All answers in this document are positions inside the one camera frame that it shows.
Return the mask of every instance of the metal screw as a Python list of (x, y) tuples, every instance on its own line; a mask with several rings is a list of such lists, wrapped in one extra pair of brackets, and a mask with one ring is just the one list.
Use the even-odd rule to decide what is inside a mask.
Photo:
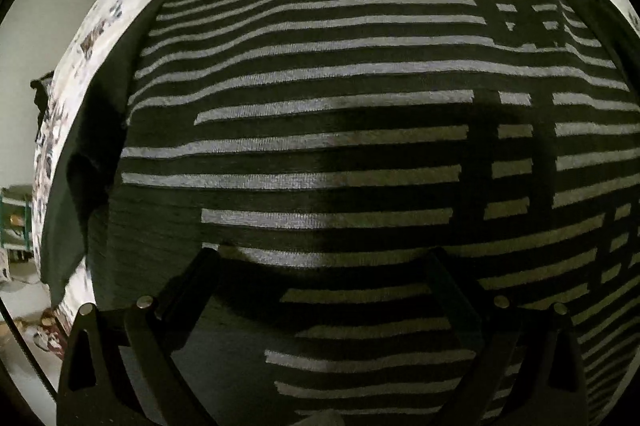
[(494, 305), (500, 309), (508, 309), (511, 302), (506, 296), (499, 295), (494, 298)]
[(569, 313), (569, 309), (563, 303), (555, 303), (554, 311), (556, 311), (556, 313), (560, 314), (561, 316), (565, 316)]
[(153, 302), (154, 302), (153, 297), (141, 296), (140, 298), (138, 298), (136, 305), (138, 306), (139, 309), (148, 309), (149, 307), (151, 307), (151, 305), (153, 305)]
[(89, 314), (91, 314), (94, 311), (94, 304), (93, 303), (85, 303), (84, 305), (82, 305), (82, 307), (79, 309), (79, 313), (81, 316), (88, 316)]

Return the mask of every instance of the striped sweater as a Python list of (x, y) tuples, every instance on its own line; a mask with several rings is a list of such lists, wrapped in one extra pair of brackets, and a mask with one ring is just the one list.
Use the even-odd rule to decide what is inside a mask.
[(474, 357), (433, 246), (567, 305), (596, 420), (640, 344), (640, 106), (570, 0), (166, 0), (142, 47), (88, 262), (119, 307), (218, 250), (174, 358), (222, 426), (428, 421)]

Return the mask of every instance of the knit fabric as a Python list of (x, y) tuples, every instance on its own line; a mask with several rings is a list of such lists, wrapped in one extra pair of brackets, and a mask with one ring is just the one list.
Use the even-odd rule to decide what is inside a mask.
[(578, 4), (167, 0), (89, 219), (98, 305), (213, 247), (174, 357), (219, 424), (423, 424), (474, 357), (417, 268), (442, 246), (492, 294), (567, 305), (595, 418), (640, 340), (640, 106)]

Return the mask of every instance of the bolt head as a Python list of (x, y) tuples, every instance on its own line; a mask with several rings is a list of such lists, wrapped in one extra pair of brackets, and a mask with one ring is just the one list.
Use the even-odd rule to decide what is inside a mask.
[(79, 313), (81, 316), (89, 316), (89, 314), (91, 314), (94, 311), (94, 304), (93, 303), (85, 303), (84, 305), (82, 305), (82, 307), (79, 309)]
[(494, 298), (494, 305), (498, 309), (508, 309), (509, 305), (511, 305), (511, 302), (509, 301), (509, 298), (507, 298), (506, 296), (500, 294), (499, 296), (496, 296)]
[(554, 311), (561, 316), (566, 316), (567, 314), (569, 314), (569, 309), (564, 303), (554, 303)]
[(151, 305), (153, 305), (153, 302), (154, 302), (153, 297), (141, 296), (140, 298), (138, 298), (136, 305), (138, 306), (139, 309), (148, 309), (149, 307), (151, 307)]

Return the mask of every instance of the white wall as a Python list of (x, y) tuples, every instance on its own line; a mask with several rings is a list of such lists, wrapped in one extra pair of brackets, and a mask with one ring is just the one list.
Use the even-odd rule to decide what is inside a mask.
[(16, 0), (0, 25), (0, 186), (31, 184), (31, 80), (53, 70), (95, 0)]

